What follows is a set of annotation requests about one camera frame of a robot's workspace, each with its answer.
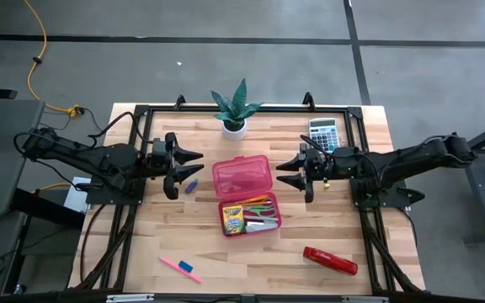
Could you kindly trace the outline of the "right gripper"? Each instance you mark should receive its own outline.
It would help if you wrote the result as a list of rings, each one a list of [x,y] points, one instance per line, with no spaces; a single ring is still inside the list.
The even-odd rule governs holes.
[[[311,203],[314,199],[313,175],[315,173],[315,149],[306,143],[301,143],[300,152],[292,160],[278,165],[276,169],[280,171],[298,172],[303,167],[302,173],[277,176],[276,179],[299,191],[305,191],[305,202]]]

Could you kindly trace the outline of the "pink pencil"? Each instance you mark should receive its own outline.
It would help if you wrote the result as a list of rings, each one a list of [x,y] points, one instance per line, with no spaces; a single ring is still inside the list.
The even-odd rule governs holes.
[[[172,269],[180,272],[181,274],[185,275],[186,277],[192,279],[194,282],[202,283],[202,279],[200,277],[192,274],[191,272],[185,270],[184,268],[181,268],[180,266],[178,266],[174,262],[170,261],[169,259],[167,259],[167,258],[159,258],[159,259],[162,263],[168,265],[170,268],[172,268]]]

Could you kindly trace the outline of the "black aluminium table frame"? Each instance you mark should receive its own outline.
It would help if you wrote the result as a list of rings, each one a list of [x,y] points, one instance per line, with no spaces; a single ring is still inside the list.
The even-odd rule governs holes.
[[[301,192],[274,182],[282,224],[273,231],[241,237],[222,234],[212,167],[235,157],[264,155],[271,167],[297,153],[300,136],[315,118],[333,117],[340,140],[375,152],[389,152],[392,141],[385,110],[363,106],[353,113],[342,105],[266,104],[250,118],[240,141],[228,141],[212,104],[142,104],[141,125],[155,137],[173,132],[181,146],[203,154],[205,166],[196,175],[196,190],[167,199],[160,181],[146,185],[136,212],[128,250],[123,289],[145,292],[193,294],[368,295],[371,275],[381,286],[392,281],[379,257],[367,258],[360,213],[351,199],[349,183],[332,181],[325,189],[314,186],[315,199],[306,203]],[[303,257],[314,247],[358,264],[348,275]],[[162,263],[181,260],[200,277],[196,283]]]

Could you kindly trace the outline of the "grey calculator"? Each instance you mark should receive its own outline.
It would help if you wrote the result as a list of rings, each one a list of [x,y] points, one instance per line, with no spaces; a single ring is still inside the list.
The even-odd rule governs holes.
[[[325,152],[332,153],[340,147],[338,124],[335,118],[318,118],[309,121],[309,134]]]

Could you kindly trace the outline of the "white paper sheet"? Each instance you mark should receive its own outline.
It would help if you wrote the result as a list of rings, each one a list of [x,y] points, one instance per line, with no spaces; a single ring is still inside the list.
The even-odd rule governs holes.
[[[87,197],[87,192],[77,190],[71,185],[67,191],[63,206],[76,212],[86,213],[90,209],[90,205],[87,203]]]

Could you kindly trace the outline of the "crayon box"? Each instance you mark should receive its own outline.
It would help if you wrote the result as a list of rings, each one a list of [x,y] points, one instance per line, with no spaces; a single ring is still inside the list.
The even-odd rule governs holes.
[[[224,235],[236,236],[245,232],[245,220],[241,205],[224,206],[221,209]]]

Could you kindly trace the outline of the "red stapler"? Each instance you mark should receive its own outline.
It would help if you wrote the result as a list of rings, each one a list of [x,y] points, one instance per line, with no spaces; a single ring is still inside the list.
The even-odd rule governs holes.
[[[344,274],[356,275],[358,273],[357,263],[314,247],[305,247],[303,257],[318,263],[323,267],[330,268]]]

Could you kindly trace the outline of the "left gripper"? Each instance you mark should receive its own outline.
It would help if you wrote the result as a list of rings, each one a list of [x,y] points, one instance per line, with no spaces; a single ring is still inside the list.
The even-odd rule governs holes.
[[[203,164],[180,165],[200,159],[204,155],[195,151],[187,151],[178,146],[176,135],[173,132],[168,132],[165,135],[165,152],[166,176],[163,180],[163,190],[169,199],[177,199],[179,190],[175,187],[175,183],[182,183],[205,167]]]

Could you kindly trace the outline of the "green handled scissors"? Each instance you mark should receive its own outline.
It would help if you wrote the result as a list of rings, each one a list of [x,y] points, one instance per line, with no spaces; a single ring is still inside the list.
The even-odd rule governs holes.
[[[244,218],[249,220],[277,221],[277,210],[272,204],[244,205]]]

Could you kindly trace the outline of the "snake plant in white pot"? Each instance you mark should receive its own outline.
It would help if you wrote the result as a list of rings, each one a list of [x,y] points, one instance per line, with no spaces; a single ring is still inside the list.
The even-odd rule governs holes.
[[[262,105],[262,103],[247,103],[246,79],[242,79],[231,98],[221,96],[214,90],[211,90],[211,97],[220,110],[214,117],[221,121],[225,138],[229,141],[242,140],[247,133],[247,119],[254,115]]]

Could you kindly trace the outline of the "pink plastic pencil box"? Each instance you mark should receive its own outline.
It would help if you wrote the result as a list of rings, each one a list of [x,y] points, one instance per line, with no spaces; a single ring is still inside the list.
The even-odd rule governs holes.
[[[216,197],[219,199],[218,213],[220,226],[222,225],[221,209],[224,206],[239,205],[237,202],[260,195],[268,195],[277,210],[278,224],[281,227],[282,219],[277,198],[272,193],[272,174],[269,167],[269,159],[264,155],[251,157],[235,157],[232,160],[217,162],[212,167],[213,183]],[[251,234],[259,234],[265,231],[239,234],[232,237],[241,237]]]

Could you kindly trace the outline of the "silver aluminium bar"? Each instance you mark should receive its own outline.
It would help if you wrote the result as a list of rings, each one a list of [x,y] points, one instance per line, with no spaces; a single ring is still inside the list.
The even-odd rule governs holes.
[[[154,294],[108,295],[105,303],[149,303],[154,301]]]
[[[389,303],[389,299],[380,296],[350,295],[342,296],[341,303]]]

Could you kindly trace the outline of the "small stapler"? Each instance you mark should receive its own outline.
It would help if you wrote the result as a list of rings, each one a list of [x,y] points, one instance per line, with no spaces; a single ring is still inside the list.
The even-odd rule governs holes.
[[[245,220],[246,233],[274,230],[278,227],[279,227],[278,221],[272,221],[272,220],[259,221],[254,219]]]

